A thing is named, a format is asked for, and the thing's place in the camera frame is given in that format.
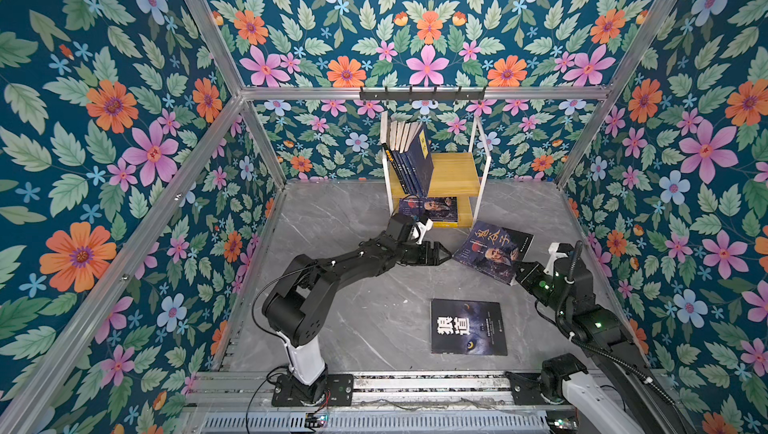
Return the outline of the dark illustrated cover book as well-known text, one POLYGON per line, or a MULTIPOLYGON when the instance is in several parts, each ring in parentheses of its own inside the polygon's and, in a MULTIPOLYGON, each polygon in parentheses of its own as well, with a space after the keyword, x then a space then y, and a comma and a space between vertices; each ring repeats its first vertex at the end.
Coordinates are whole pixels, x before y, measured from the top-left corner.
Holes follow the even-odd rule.
POLYGON ((419 219, 423 216, 432 221, 458 222, 458 199, 456 197, 420 198, 408 196, 399 201, 398 212, 419 219))

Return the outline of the purple book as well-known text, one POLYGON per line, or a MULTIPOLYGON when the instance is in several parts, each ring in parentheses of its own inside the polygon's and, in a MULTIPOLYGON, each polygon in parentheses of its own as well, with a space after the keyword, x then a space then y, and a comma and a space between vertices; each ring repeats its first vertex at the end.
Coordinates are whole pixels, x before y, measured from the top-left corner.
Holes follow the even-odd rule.
POLYGON ((515 229, 476 221, 452 259, 503 284, 515 282, 517 265, 534 236, 515 229))

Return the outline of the black wolf cover book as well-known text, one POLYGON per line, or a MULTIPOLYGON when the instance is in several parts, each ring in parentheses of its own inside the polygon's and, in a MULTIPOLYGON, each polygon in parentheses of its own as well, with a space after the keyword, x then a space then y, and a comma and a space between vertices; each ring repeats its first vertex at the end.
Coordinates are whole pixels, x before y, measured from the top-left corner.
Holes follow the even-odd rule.
POLYGON ((435 298, 430 304, 433 354, 507 356, 498 302, 435 298))

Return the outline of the navy book yellow label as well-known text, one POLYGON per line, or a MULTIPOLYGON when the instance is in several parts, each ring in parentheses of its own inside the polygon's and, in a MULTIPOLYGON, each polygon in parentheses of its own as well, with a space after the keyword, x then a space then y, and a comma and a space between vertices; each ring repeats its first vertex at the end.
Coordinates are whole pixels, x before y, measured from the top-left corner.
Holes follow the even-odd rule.
POLYGON ((394 124, 390 117, 387 118, 387 126, 384 128, 384 135, 385 140, 383 141, 383 145, 385 148, 385 152, 387 155, 387 158, 389 162, 392 164, 394 172, 396 174, 396 177, 398 179, 399 185, 401 187, 401 190, 404 194, 407 193, 407 185, 404 182, 403 174, 400 169, 400 165, 398 163, 398 158, 396 155, 396 149, 393 144, 393 137, 392 137, 392 128, 394 124))

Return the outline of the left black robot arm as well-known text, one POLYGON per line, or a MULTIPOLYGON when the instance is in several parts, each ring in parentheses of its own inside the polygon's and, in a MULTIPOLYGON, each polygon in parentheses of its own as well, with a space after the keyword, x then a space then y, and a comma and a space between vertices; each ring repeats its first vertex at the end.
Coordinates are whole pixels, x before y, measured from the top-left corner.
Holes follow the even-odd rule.
POLYGON ((340 290, 379 277, 398 264, 433 267, 452 258, 442 243, 425 239, 430 228, 425 217, 415 220, 394 214, 381 233, 357 248, 329 258, 298 255, 273 280, 261 313, 265 331, 280 339, 287 354, 288 373, 280 379, 283 393, 304 405, 328 396, 328 366, 317 337, 340 290))

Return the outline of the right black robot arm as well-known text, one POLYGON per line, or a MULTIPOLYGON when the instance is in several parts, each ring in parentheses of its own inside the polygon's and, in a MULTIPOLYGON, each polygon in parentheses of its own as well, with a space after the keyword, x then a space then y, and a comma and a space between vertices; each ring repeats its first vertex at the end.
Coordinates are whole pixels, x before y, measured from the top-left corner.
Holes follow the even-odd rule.
POLYGON ((594 275, 581 259, 582 244, 555 243, 546 265, 522 262, 515 281, 534 297, 566 341, 579 348, 620 396, 610 399, 573 354, 542 363, 538 390, 548 402, 573 406, 600 433, 693 433, 691 422, 645 361, 639 341, 611 310, 596 301, 594 275))

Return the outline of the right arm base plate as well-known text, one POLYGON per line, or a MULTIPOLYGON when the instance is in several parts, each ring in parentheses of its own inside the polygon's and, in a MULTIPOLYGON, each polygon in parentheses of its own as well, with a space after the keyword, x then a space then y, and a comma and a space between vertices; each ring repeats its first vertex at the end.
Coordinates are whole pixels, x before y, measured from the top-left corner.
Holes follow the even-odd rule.
POLYGON ((542 391, 538 372, 505 371, 504 376, 509 381, 511 395, 516 405, 560 405, 564 402, 557 397, 548 397, 542 391))

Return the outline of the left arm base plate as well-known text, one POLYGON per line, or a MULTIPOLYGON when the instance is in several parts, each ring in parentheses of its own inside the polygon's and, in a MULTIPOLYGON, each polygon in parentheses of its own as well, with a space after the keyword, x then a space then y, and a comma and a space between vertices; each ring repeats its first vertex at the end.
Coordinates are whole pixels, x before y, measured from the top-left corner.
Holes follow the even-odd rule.
POLYGON ((273 407, 321 407, 352 404, 355 378, 351 374, 324 374, 312 385, 302 384, 292 374, 281 374, 276 381, 273 407))

